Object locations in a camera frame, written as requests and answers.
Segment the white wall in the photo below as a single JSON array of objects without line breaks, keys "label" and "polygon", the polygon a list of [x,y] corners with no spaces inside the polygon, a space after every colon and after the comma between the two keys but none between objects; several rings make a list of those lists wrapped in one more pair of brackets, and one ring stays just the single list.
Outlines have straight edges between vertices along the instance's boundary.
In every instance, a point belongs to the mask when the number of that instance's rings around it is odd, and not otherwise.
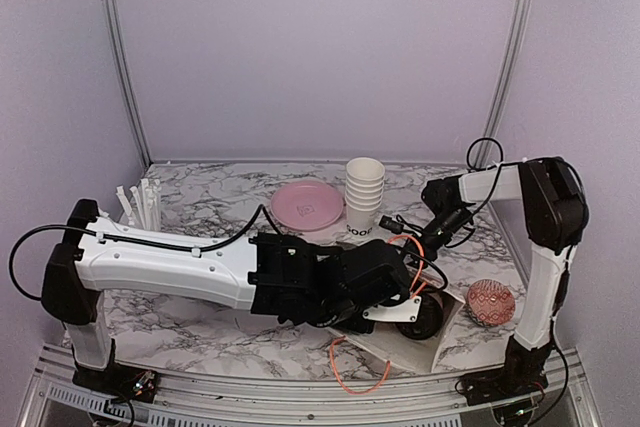
[{"label": "white wall", "polygon": [[[564,156],[585,182],[559,326],[607,427],[637,425],[640,401],[639,132],[640,0],[533,0],[499,138],[511,159]],[[525,249],[521,207],[499,212]]]},{"label": "white wall", "polygon": [[[76,200],[115,207],[119,183],[137,180],[100,0],[0,0],[0,264],[43,223],[65,222]],[[27,242],[17,275],[39,295],[60,235]],[[0,419],[15,425],[45,340],[60,324],[0,282]]]},{"label": "white wall", "polygon": [[118,0],[156,159],[459,162],[515,0]]}]

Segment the marble table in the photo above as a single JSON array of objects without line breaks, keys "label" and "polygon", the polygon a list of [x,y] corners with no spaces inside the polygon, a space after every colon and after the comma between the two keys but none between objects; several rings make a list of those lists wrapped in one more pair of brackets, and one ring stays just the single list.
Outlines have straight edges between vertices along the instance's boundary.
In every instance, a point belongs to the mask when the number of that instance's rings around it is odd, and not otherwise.
[{"label": "marble table", "polygon": [[[426,224],[431,213],[422,204],[420,192],[427,180],[460,171],[447,166],[387,166],[381,211]],[[316,178],[342,189],[345,171],[343,165],[329,163],[161,164],[153,165],[146,177],[161,182],[163,231],[227,237],[244,225],[259,203],[268,205],[283,184]],[[438,264],[462,293],[481,278],[508,285],[516,298],[516,317],[500,328],[484,329],[464,312],[458,314],[444,341],[437,372],[502,362],[506,340],[522,310],[525,289],[498,227],[486,210],[476,222],[478,229],[471,240],[454,250],[442,249]],[[304,238],[319,244],[357,242],[345,226],[343,217]],[[256,229],[269,229],[264,218],[253,232]],[[372,233],[372,237],[384,239],[389,235],[379,227]],[[107,321],[120,360],[235,377],[333,377],[328,359],[333,337],[327,330],[278,325],[271,317],[169,295],[110,291],[105,297]],[[337,365],[345,379],[378,378],[384,369],[382,361],[346,343],[340,346]],[[411,375],[415,374],[392,370],[392,376]]]}]

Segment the red patterned bowl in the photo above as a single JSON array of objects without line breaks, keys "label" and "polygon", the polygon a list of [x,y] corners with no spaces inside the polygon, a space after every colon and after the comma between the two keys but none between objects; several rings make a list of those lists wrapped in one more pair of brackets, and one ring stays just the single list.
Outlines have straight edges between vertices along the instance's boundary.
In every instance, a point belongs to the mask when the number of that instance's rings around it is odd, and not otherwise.
[{"label": "red patterned bowl", "polygon": [[467,310],[483,327],[506,324],[516,311],[516,300],[509,288],[497,280],[483,279],[469,287]]}]

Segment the orange cable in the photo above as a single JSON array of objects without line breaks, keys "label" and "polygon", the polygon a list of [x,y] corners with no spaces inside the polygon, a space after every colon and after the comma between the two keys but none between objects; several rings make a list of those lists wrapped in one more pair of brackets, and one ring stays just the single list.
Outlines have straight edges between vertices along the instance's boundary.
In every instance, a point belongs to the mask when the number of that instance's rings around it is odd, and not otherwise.
[{"label": "orange cable", "polygon": [[[413,235],[399,234],[399,235],[396,235],[395,237],[391,237],[387,241],[387,243],[390,244],[392,242],[395,242],[398,239],[409,239],[409,240],[411,240],[414,244],[416,244],[416,247],[418,247],[418,252],[420,252],[420,256],[424,257],[424,249],[422,248],[422,244]],[[416,282],[418,281],[418,279],[420,278],[420,274],[422,273],[423,267],[424,267],[424,261],[421,260],[420,264],[418,266],[418,272],[416,272],[416,276],[413,278],[413,282],[411,282],[411,287],[409,287],[409,291],[411,291],[413,289],[414,285],[416,285]],[[423,282],[422,285],[418,288],[418,290],[411,294],[411,298],[414,298],[416,295],[418,295],[422,291],[422,289],[425,288],[426,285],[427,285],[427,283]]]},{"label": "orange cable", "polygon": [[344,382],[340,378],[340,374],[338,373],[338,368],[336,367],[336,359],[335,359],[335,356],[334,356],[334,353],[333,353],[334,347],[336,345],[344,342],[345,340],[347,340],[346,337],[339,337],[339,338],[335,339],[333,342],[331,342],[331,346],[329,347],[329,360],[331,361],[331,370],[333,370],[333,375],[335,375],[336,380],[340,384],[340,387],[342,387],[342,389],[345,392],[347,392],[348,394],[351,394],[351,395],[370,394],[374,390],[377,390],[382,384],[384,384],[384,382],[387,380],[387,377],[389,377],[389,372],[391,371],[391,362],[387,360],[387,366],[384,369],[384,374],[382,374],[382,379],[380,379],[380,381],[376,385],[374,385],[370,389],[363,390],[361,392],[356,392],[355,390],[351,390],[349,387],[347,387],[344,384]]}]

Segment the open cardboard box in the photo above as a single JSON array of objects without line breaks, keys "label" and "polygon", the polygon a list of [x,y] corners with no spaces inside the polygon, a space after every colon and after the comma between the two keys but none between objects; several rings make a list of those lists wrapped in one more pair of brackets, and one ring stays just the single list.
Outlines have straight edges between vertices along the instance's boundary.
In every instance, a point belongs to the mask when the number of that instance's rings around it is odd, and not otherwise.
[{"label": "open cardboard box", "polygon": [[[421,276],[430,285],[437,285],[438,280],[428,276]],[[342,332],[330,328],[338,336],[345,336],[348,342],[375,355],[383,361],[399,369],[419,375],[430,374],[434,371],[436,359],[439,358],[443,341],[450,333],[453,319],[465,305],[464,296],[453,286],[447,287],[439,294],[442,298],[444,322],[437,335],[427,340],[411,340],[400,333],[394,323],[376,322],[372,334],[356,334]]]}]

